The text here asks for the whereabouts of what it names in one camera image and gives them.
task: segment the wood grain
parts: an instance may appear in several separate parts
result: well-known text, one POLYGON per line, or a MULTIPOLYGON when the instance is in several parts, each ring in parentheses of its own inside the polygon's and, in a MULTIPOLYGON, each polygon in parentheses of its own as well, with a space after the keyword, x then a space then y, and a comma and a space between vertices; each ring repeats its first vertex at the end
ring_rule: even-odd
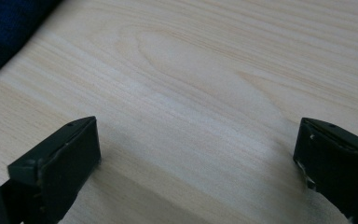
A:
POLYGON ((358 134, 358 1, 64 1, 0 71, 0 184, 89 115, 62 223, 347 223, 292 155, 302 117, 358 134))

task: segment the black fabric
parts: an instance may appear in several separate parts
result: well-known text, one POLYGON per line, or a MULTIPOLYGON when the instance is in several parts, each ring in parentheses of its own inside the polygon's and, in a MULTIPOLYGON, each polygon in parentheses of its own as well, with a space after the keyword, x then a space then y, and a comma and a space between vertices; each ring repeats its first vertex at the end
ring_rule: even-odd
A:
POLYGON ((61 0, 0 0, 0 68, 61 0))

